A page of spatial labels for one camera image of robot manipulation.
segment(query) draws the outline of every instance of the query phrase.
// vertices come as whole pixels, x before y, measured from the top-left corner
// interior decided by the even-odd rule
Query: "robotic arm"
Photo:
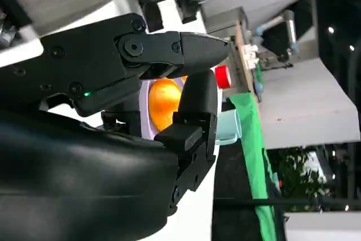
[[[18,241],[122,240],[160,230],[215,162],[217,84],[227,42],[146,34],[127,14],[41,38],[41,56],[0,68],[0,236]],[[173,124],[154,141],[92,128],[79,115],[137,96],[141,80],[190,75]]]

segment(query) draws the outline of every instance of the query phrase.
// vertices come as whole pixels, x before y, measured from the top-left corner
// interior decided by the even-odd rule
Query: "table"
[[[110,17],[122,14],[119,4],[123,0],[115,0],[104,6],[100,10],[93,12],[82,20],[63,28],[69,29],[80,25],[93,23],[99,20],[105,20]],[[179,17],[177,7],[174,0],[167,0],[159,3],[162,13],[164,29],[159,32],[177,30],[183,32],[199,32],[206,33],[204,23],[200,12],[197,14],[197,20],[183,25]],[[31,45],[25,45],[20,51],[13,49],[13,57],[8,57],[9,63],[18,62],[30,57],[37,56],[41,53],[41,45],[38,41],[34,41]],[[221,111],[222,91],[218,90],[218,112]],[[50,112],[68,116],[73,119],[84,121],[91,126],[99,126],[102,124],[100,114],[94,114],[87,118],[81,118],[76,114],[75,110],[68,105],[60,105],[53,108]],[[218,156],[219,146],[215,147],[214,154]],[[212,225],[212,208],[213,208],[213,187],[214,187],[215,164],[210,172],[199,186],[196,193],[188,191],[178,204],[176,214],[168,218],[166,226],[153,236],[145,238],[146,241],[184,241],[184,240],[210,240]]]

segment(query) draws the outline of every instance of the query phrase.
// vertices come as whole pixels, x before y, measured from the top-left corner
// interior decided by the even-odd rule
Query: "screw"
[[[50,55],[54,59],[61,59],[61,58],[63,58],[65,56],[65,51],[60,46],[54,46],[50,50]]]
[[[69,92],[72,94],[79,94],[83,90],[83,87],[79,83],[71,83],[69,85]]]
[[[17,76],[25,76],[26,75],[26,70],[21,69],[21,68],[16,68],[14,70],[14,74],[16,74]]]
[[[52,89],[52,85],[51,84],[40,85],[40,89],[42,91],[50,91]]]
[[[145,26],[143,25],[143,23],[140,20],[133,20],[131,22],[131,27],[135,31],[141,31],[142,29],[145,29]]]
[[[179,45],[179,43],[173,42],[172,45],[171,45],[171,49],[172,49],[174,52],[179,53],[180,50],[181,50],[181,46]]]

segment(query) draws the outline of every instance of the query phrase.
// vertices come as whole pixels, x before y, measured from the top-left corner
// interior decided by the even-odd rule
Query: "bolt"
[[[69,85],[69,92],[72,94],[79,94],[83,90],[83,87],[79,83],[71,83]]]
[[[142,23],[142,21],[140,20],[133,20],[131,22],[131,27],[135,30],[135,31],[141,31],[142,29],[145,29],[144,24]]]
[[[173,191],[173,195],[171,196],[171,200],[173,203],[179,198],[180,192],[179,192],[179,186],[176,186]]]
[[[172,45],[171,45],[171,49],[172,49],[174,52],[179,53],[180,50],[181,50],[181,46],[179,45],[179,43],[173,42]]]
[[[40,86],[40,89],[42,91],[50,91],[52,89],[52,85],[51,84],[44,84]]]
[[[21,69],[21,68],[16,68],[14,70],[14,74],[16,74],[17,76],[25,76],[26,75],[26,70],[25,69]]]
[[[60,46],[54,46],[50,50],[50,55],[54,59],[61,59],[61,58],[63,58],[65,56],[65,51]]]

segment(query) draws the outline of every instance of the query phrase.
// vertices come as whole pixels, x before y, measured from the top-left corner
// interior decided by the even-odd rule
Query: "orange ball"
[[[162,78],[153,83],[148,94],[148,110],[159,131],[173,122],[173,112],[178,110],[182,91],[174,80]]]

